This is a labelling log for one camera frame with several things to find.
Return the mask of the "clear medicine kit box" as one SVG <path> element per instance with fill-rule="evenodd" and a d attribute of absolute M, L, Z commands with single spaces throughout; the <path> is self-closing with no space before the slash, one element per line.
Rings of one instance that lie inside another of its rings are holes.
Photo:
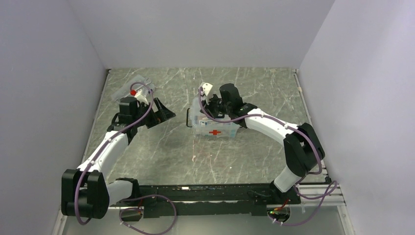
<path fill-rule="evenodd" d="M 192 105 L 186 112 L 186 126 L 191 128 L 195 136 L 228 137 L 234 138 L 239 125 L 230 123 L 215 122 L 201 112 L 198 98 L 195 97 Z"/>

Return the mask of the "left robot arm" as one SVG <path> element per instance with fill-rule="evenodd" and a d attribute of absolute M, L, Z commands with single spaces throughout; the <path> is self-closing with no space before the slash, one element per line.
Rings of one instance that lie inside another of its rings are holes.
<path fill-rule="evenodd" d="M 122 98 L 104 139 L 96 150 L 76 169 L 67 169 L 61 178 L 61 212 L 66 216 L 101 219 L 108 207 L 119 201 L 133 206 L 140 201 L 137 179 L 117 178 L 111 183 L 106 176 L 118 157 L 132 142 L 138 128 L 151 128 L 174 118 L 158 98 L 149 103 L 135 97 Z"/>

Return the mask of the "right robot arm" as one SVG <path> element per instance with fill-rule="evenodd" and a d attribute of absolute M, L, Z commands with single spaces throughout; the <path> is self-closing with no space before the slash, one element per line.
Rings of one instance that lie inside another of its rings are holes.
<path fill-rule="evenodd" d="M 325 153 L 309 123 L 292 124 L 244 102 L 233 83 L 222 85 L 219 92 L 219 95 L 214 94 L 210 83 L 203 83 L 198 89 L 200 109 L 207 118 L 220 123 L 218 117 L 227 115 L 229 123 L 258 131 L 283 146 L 286 166 L 272 181 L 269 191 L 272 201 L 282 203 L 289 191 L 307 175 L 322 172 Z"/>

